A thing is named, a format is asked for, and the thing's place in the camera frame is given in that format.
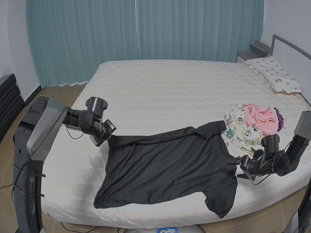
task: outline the tile floor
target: tile floor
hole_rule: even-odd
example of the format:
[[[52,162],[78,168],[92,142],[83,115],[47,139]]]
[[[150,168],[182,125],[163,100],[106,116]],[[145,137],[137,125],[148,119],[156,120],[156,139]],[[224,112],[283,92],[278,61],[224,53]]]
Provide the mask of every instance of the tile floor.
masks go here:
[[[64,86],[64,87],[46,87],[38,95],[51,96],[72,106],[84,86]],[[12,141],[13,134],[26,112],[24,108],[19,116],[16,118],[4,139],[0,143],[0,186],[9,185],[13,179],[13,153],[14,144]],[[17,222],[14,210],[14,204],[11,201],[12,188],[4,188],[0,191],[0,232],[1,233],[14,233],[17,229]],[[263,233],[263,232],[282,232],[284,227],[289,222],[294,210],[299,206],[305,188],[293,193],[292,195],[284,198],[283,200],[249,215],[239,218],[226,220],[223,222],[216,222],[210,224],[200,225],[205,232],[215,233]],[[47,227],[48,233],[65,233],[69,232],[62,228],[60,222],[54,220],[51,216],[42,216],[43,223]],[[93,226],[65,224],[69,230],[86,232],[94,228]],[[98,233],[117,233],[117,228],[100,227],[92,231]]]

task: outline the blue sticker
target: blue sticker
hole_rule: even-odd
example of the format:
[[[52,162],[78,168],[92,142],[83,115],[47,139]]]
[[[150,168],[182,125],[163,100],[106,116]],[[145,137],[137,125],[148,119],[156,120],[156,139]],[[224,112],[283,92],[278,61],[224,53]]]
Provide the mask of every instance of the blue sticker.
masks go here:
[[[156,233],[179,233],[175,227],[159,228]]]

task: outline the curtain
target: curtain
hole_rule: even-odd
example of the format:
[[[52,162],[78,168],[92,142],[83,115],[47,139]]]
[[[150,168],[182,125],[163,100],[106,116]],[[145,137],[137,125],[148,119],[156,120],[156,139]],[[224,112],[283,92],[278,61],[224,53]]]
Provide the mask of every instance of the curtain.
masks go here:
[[[90,80],[99,64],[137,59],[135,0],[27,0],[42,87]]]
[[[264,0],[137,0],[139,59],[235,62],[261,39]]]

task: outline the gray nightstand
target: gray nightstand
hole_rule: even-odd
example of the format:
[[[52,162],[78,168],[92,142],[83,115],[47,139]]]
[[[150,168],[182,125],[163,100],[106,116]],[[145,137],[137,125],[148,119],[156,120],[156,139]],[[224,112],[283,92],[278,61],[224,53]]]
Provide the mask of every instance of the gray nightstand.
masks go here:
[[[249,59],[266,57],[270,51],[270,47],[255,40],[254,44],[250,44],[252,52],[239,51],[236,62],[242,62]]]

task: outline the black t-shirt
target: black t-shirt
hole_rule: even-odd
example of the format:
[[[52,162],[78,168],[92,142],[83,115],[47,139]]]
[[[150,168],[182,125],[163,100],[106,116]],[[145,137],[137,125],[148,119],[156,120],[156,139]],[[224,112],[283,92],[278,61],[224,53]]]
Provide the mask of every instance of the black t-shirt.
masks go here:
[[[224,121],[151,136],[108,140],[105,180],[95,208],[157,204],[203,192],[205,204],[223,218],[232,208],[238,185],[233,158],[221,137]]]

